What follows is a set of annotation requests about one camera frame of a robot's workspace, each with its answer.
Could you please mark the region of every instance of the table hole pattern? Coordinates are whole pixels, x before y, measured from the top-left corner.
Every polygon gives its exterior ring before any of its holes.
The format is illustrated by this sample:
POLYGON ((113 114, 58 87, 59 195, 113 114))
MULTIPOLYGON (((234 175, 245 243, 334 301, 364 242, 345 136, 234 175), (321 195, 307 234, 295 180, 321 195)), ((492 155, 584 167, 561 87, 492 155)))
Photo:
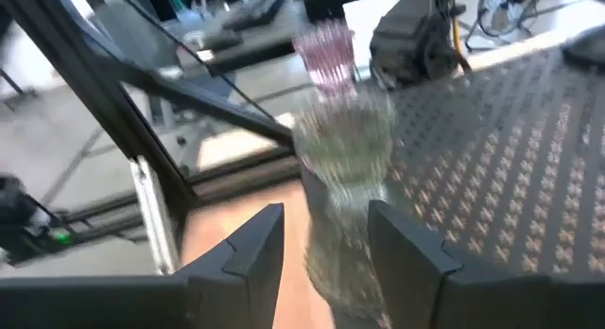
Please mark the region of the table hole pattern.
POLYGON ((390 193, 515 273, 605 277, 603 93, 558 48, 406 90, 390 193))

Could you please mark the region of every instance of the clear glass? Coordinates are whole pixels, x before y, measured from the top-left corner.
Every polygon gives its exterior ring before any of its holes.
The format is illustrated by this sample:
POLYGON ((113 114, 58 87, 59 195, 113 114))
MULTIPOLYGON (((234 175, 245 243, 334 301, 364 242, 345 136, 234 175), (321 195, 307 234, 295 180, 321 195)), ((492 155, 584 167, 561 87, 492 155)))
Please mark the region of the clear glass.
POLYGON ((396 118, 389 95, 364 85, 345 95, 316 92, 309 98, 295 124, 295 146, 328 187, 333 206, 364 208, 370 199, 385 199, 396 118))

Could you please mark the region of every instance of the black device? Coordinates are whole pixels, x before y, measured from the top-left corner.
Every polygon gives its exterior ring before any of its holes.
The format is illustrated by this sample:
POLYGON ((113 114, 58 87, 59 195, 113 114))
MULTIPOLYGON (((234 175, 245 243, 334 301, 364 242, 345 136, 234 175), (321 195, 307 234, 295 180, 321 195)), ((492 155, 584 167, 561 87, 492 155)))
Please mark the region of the black device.
POLYGON ((19 179, 0 175, 0 249, 10 264, 60 246, 49 235, 51 226, 59 223, 55 215, 26 193, 19 179))
POLYGON ((0 327, 270 329, 283 260, 271 204, 170 276, 0 280, 0 327))
POLYGON ((597 329, 605 284, 513 275, 371 201, 372 262, 392 329, 597 329))
MULTIPOLYGON (((605 4, 605 0, 596 0, 605 4)), ((583 69, 605 70, 605 26, 595 26, 581 32, 562 47, 567 63, 583 69)))
POLYGON ((374 29, 371 72, 389 89, 450 75, 468 62, 452 46, 452 19, 466 7, 454 0, 400 0, 374 29))

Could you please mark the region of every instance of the metal bracket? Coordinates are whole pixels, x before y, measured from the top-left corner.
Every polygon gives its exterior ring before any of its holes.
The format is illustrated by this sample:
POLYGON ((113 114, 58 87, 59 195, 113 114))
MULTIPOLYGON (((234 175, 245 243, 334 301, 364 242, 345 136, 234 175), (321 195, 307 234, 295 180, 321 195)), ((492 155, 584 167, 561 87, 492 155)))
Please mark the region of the metal bracket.
POLYGON ((130 161, 130 171, 157 272, 172 274, 181 262, 158 177, 143 157, 130 161))

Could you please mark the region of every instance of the wooden surface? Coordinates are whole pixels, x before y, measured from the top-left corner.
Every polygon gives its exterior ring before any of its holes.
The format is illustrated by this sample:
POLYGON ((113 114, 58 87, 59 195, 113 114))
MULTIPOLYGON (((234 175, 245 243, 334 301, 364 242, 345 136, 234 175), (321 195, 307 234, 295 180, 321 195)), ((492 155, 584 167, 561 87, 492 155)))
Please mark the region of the wooden surface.
POLYGON ((272 202, 285 205, 284 269, 273 328, 330 329, 333 324, 329 308, 311 286, 304 269, 309 213, 299 182, 193 212, 188 218, 183 240, 183 263, 210 250, 272 202))

